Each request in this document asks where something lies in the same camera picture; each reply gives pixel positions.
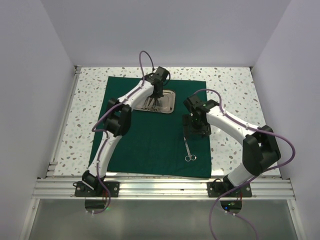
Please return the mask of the silver surgical scissors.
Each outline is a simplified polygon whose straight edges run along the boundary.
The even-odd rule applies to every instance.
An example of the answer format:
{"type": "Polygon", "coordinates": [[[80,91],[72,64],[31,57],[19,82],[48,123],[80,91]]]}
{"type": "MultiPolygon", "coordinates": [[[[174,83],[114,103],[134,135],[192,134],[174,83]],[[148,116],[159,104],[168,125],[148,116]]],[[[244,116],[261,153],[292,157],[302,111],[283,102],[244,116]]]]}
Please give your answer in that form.
{"type": "Polygon", "coordinates": [[[187,155],[184,157],[184,160],[186,162],[195,161],[197,159],[197,156],[194,154],[191,154],[190,147],[188,145],[188,142],[187,142],[187,139],[185,136],[183,137],[183,140],[184,140],[184,144],[185,144],[185,148],[186,148],[186,152],[187,152],[187,155]]]}

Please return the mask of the dark green surgical cloth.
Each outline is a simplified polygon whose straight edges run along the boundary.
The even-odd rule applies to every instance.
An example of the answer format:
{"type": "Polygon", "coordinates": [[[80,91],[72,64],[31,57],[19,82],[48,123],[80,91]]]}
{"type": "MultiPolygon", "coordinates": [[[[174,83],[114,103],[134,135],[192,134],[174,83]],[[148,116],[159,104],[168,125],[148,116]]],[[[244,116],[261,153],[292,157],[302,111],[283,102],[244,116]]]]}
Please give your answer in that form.
{"type": "Polygon", "coordinates": [[[183,102],[206,82],[171,80],[166,89],[176,93],[174,111],[170,114],[134,110],[131,126],[115,147],[108,172],[204,178],[211,176],[211,146],[209,137],[187,139],[195,161],[185,161],[187,155],[182,116],[188,114],[183,102]]]}

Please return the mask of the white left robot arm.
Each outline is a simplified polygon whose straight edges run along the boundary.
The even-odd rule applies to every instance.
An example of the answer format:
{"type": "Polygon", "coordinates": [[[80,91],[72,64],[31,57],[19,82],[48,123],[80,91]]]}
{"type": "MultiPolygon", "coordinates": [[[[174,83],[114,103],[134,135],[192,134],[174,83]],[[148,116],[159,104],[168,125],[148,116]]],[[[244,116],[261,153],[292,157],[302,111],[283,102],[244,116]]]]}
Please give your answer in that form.
{"type": "Polygon", "coordinates": [[[100,145],[88,170],[82,175],[82,183],[92,196],[99,196],[106,189],[103,178],[112,154],[131,127],[132,111],[148,97],[158,99],[163,96],[163,86],[171,74],[163,67],[144,75],[138,84],[120,98],[111,98],[106,113],[92,128],[94,133],[102,132],[100,145]]]}

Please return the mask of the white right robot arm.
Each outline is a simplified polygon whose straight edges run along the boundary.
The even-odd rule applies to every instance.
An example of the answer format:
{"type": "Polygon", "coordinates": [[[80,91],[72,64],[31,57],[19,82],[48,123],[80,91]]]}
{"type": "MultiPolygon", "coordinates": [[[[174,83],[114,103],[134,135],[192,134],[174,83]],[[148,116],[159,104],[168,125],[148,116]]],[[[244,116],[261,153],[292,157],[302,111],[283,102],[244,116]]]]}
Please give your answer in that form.
{"type": "Polygon", "coordinates": [[[183,134],[208,137],[211,127],[217,127],[242,146],[242,163],[212,187],[227,196],[235,196],[249,179],[258,177],[281,158],[271,127],[258,127],[220,109],[214,100],[202,101],[196,94],[183,102],[188,114],[182,116],[183,134]]]}

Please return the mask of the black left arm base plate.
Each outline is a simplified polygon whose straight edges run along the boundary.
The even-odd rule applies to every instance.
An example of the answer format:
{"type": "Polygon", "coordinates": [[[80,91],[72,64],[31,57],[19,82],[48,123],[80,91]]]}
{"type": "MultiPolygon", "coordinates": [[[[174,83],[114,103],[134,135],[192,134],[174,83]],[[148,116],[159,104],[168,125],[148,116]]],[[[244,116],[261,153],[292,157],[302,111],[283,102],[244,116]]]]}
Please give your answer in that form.
{"type": "Polygon", "coordinates": [[[120,183],[117,181],[103,181],[104,186],[98,181],[96,186],[91,187],[77,181],[72,184],[75,187],[74,196],[83,198],[111,197],[117,198],[120,190],[120,183]]]}

